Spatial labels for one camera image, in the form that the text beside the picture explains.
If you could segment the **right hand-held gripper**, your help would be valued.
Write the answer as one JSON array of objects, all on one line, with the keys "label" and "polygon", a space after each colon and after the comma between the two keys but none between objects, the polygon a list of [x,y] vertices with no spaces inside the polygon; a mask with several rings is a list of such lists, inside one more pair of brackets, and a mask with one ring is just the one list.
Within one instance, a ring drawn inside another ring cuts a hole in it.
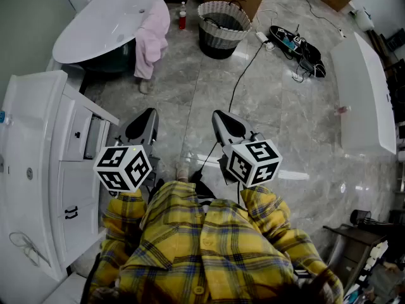
[{"label": "right hand-held gripper", "polygon": [[[218,161],[227,184],[236,182],[244,187],[253,187],[272,181],[283,160],[282,155],[270,139],[253,128],[242,118],[230,112],[215,110],[212,124],[223,156]],[[232,143],[232,137],[248,138]]]}]

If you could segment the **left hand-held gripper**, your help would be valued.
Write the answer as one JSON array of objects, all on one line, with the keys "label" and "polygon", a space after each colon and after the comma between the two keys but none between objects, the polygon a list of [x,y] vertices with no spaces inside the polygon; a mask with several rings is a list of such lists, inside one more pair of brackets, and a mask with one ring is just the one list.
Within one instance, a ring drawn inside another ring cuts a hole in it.
[{"label": "left hand-held gripper", "polygon": [[155,186],[159,158],[152,150],[158,125],[157,110],[146,108],[120,127],[114,145],[96,148],[93,170],[107,190],[134,193],[141,185]]}]

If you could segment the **woven laundry basket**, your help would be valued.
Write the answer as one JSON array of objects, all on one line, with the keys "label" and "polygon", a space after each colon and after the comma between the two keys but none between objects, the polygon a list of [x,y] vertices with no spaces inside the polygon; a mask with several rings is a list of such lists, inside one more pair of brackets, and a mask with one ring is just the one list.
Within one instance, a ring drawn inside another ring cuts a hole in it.
[{"label": "woven laundry basket", "polygon": [[197,8],[199,47],[210,58],[224,60],[251,31],[252,24],[238,1],[210,1]]}]

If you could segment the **person's left forearm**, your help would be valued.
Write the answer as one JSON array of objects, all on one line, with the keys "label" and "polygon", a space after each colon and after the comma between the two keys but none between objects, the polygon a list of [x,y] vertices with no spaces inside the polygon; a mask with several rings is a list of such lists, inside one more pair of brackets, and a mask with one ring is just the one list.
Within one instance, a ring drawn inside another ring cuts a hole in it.
[{"label": "person's left forearm", "polygon": [[146,208],[146,202],[138,189],[134,193],[120,193],[117,198],[113,198],[103,215],[106,239],[123,246],[127,255],[131,255],[139,245],[142,235],[140,222]]}]

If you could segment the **person's right forearm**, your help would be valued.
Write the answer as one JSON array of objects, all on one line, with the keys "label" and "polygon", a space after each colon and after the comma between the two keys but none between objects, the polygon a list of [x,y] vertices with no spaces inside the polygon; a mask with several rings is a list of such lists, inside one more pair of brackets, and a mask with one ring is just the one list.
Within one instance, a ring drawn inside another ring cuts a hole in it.
[{"label": "person's right forearm", "polygon": [[241,192],[249,216],[275,249],[288,255],[294,267],[315,271],[323,262],[308,234],[290,224],[286,202],[264,186],[245,188]]}]

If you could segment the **person's beige shoe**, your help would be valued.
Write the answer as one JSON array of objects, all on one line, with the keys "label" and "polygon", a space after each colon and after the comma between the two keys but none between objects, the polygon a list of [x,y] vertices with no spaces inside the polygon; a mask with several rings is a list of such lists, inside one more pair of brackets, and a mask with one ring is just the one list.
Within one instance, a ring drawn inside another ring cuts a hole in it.
[{"label": "person's beige shoe", "polygon": [[179,161],[176,166],[176,180],[180,182],[189,181],[189,163],[186,161]]}]

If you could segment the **person's black trousers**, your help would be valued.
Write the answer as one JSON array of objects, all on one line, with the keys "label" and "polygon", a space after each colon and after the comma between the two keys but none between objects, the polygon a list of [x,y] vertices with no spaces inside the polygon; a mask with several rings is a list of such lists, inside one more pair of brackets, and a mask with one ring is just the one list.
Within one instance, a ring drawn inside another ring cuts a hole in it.
[{"label": "person's black trousers", "polygon": [[210,190],[210,188],[205,185],[202,181],[202,169],[195,171],[191,178],[189,179],[190,183],[195,184],[195,192],[197,194],[197,201],[200,206],[210,206],[212,201],[216,199],[214,193]]}]

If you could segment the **black bag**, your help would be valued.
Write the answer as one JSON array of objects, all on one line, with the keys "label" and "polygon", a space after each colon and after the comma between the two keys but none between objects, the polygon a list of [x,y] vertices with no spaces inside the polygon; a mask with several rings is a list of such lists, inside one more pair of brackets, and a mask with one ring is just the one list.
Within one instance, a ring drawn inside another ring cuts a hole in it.
[{"label": "black bag", "polygon": [[300,47],[302,54],[298,58],[299,66],[309,75],[325,78],[326,70],[319,50],[306,41],[302,41]]}]

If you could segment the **white bathtub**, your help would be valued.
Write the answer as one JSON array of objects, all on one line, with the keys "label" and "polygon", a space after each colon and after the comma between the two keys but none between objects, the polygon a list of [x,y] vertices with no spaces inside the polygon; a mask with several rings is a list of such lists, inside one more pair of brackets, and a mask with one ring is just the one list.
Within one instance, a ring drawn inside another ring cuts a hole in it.
[{"label": "white bathtub", "polygon": [[92,72],[135,66],[135,33],[156,0],[91,0],[56,40],[53,58]]}]

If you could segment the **white vanity cabinet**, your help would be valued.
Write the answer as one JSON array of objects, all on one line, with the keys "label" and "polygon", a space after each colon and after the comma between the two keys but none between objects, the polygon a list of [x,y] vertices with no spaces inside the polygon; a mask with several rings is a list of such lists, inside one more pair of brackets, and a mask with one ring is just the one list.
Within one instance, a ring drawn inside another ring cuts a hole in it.
[{"label": "white vanity cabinet", "polygon": [[0,204],[23,263],[56,281],[101,237],[94,160],[118,119],[64,71],[12,76],[0,123]]}]

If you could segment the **person's yellow plaid shirt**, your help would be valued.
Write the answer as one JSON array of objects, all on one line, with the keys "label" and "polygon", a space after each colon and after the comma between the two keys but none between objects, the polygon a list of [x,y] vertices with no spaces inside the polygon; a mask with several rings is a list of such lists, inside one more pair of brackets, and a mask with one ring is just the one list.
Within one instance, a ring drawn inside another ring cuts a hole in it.
[{"label": "person's yellow plaid shirt", "polygon": [[102,243],[85,304],[343,302],[342,283],[325,262],[315,271],[294,267],[262,235],[244,201],[200,206],[195,184],[174,180],[146,205],[131,255],[114,241]]}]

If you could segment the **black mesh pen holder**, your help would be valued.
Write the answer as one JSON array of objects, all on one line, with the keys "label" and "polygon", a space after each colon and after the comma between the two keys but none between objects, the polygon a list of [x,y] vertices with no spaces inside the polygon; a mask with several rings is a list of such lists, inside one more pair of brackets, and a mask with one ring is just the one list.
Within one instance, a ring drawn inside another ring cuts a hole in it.
[{"label": "black mesh pen holder", "polygon": [[349,221],[352,225],[358,225],[358,223],[361,220],[364,219],[370,219],[371,218],[371,212],[370,211],[366,211],[366,210],[353,210]]}]

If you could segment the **dark small table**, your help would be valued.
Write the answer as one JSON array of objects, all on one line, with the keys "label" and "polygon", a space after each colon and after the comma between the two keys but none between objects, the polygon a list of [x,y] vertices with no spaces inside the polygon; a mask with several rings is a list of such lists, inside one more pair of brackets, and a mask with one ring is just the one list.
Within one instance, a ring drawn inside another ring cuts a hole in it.
[{"label": "dark small table", "polygon": [[338,228],[325,225],[323,228],[336,237],[327,265],[340,279],[346,295],[361,276],[367,275],[366,269],[372,268],[372,249],[384,238],[347,224]]}]

